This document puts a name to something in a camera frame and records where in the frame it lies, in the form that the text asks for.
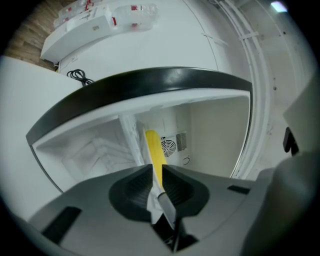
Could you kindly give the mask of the yellow banana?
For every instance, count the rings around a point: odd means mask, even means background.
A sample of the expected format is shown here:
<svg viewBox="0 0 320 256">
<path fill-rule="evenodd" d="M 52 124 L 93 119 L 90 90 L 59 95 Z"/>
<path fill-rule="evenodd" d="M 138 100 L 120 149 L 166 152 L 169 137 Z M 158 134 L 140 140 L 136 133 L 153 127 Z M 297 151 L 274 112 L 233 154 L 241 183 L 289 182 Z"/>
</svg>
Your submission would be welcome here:
<svg viewBox="0 0 320 256">
<path fill-rule="evenodd" d="M 145 132 L 146 141 L 155 171 L 156 180 L 159 187 L 163 190 L 163 165 L 167 164 L 164 151 L 161 144 L 161 138 L 154 130 Z"/>
</svg>

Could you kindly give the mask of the long white box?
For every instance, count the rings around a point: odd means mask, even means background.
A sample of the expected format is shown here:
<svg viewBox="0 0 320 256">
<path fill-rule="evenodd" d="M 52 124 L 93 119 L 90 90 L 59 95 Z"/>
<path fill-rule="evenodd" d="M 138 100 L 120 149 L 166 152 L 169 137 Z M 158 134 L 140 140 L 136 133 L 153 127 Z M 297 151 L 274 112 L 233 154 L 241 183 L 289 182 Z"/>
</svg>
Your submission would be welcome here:
<svg viewBox="0 0 320 256">
<path fill-rule="evenodd" d="M 91 27 L 82 25 L 72 30 L 67 30 L 67 22 L 59 26 L 44 41 L 40 58 L 54 64 L 81 48 L 82 46 L 109 36 L 115 31 L 114 25 Z"/>
</svg>

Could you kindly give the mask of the ceiling light panel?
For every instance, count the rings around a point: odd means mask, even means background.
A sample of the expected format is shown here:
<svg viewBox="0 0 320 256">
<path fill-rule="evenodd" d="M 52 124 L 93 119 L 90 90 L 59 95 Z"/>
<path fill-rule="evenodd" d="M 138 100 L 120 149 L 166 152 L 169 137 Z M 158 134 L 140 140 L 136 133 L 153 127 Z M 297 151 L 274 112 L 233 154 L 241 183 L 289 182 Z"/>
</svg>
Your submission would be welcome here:
<svg viewBox="0 0 320 256">
<path fill-rule="evenodd" d="M 279 0 L 273 1 L 270 6 L 277 12 L 277 13 L 287 13 L 288 9 L 284 3 Z"/>
</svg>

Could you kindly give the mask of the white table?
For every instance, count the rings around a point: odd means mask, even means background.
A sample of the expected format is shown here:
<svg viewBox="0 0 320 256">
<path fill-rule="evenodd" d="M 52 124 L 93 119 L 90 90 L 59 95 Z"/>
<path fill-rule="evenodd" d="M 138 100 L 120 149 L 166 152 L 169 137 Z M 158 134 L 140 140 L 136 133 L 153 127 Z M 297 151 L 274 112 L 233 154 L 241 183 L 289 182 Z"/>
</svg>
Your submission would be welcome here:
<svg viewBox="0 0 320 256">
<path fill-rule="evenodd" d="M 81 84 L 46 68 L 0 57 L 0 193 L 23 219 L 60 193 L 39 167 L 26 134 Z"/>
</svg>

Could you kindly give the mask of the pile of clear plastic packs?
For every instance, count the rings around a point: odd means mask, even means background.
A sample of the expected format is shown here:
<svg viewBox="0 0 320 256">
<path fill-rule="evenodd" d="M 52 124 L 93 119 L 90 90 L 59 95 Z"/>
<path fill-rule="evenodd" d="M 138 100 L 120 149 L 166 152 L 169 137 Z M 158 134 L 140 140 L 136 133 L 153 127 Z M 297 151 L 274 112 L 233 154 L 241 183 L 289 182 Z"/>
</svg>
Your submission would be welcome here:
<svg viewBox="0 0 320 256">
<path fill-rule="evenodd" d="M 58 18 L 54 20 L 54 28 L 58 28 L 65 22 L 69 21 L 73 17 L 88 11 L 91 7 L 95 5 L 96 0 L 76 0 L 69 5 L 63 7 L 58 12 Z"/>
</svg>

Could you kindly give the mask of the clear plastic pack red label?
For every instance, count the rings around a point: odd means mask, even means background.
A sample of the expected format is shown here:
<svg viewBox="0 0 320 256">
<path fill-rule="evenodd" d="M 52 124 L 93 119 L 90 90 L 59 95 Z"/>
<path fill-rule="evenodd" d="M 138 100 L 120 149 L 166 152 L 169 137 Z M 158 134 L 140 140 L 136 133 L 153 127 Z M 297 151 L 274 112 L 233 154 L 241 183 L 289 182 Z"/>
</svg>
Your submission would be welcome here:
<svg viewBox="0 0 320 256">
<path fill-rule="evenodd" d="M 112 13 L 112 22 L 119 30 L 145 31 L 151 29 L 159 16 L 156 4 L 129 4 L 117 7 Z"/>
</svg>

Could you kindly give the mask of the white ceiling pipes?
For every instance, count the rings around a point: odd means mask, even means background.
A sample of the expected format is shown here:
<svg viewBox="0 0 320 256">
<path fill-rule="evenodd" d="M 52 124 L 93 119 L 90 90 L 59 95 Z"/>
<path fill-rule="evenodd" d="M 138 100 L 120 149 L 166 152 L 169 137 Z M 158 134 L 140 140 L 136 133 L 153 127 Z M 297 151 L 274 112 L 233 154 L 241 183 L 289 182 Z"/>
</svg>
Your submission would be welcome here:
<svg viewBox="0 0 320 256">
<path fill-rule="evenodd" d="M 266 58 L 258 41 L 259 33 L 231 0 L 221 0 L 218 4 L 238 34 L 247 58 L 252 83 L 250 126 L 245 146 L 231 176 L 246 179 L 258 163 L 267 137 L 271 111 L 270 77 Z"/>
</svg>

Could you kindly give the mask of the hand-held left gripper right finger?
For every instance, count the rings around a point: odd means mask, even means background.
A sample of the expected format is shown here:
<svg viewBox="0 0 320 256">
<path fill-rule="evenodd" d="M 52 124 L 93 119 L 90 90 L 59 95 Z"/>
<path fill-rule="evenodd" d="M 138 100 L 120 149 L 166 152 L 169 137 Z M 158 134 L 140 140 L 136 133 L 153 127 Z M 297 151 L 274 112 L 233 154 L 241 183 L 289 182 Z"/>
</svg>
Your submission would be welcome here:
<svg viewBox="0 0 320 256">
<path fill-rule="evenodd" d="M 241 256 L 255 211 L 252 181 L 163 165 L 161 202 L 175 224 L 172 256 Z"/>
</svg>

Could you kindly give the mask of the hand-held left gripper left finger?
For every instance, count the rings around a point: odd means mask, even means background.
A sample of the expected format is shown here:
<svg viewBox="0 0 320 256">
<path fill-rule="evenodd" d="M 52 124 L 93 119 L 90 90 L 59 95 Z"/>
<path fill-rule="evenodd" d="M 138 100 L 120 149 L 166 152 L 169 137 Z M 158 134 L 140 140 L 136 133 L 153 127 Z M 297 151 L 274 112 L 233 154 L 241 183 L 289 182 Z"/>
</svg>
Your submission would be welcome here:
<svg viewBox="0 0 320 256">
<path fill-rule="evenodd" d="M 78 183 L 41 208 L 29 223 L 61 254 L 169 256 L 147 209 L 150 164 Z"/>
</svg>

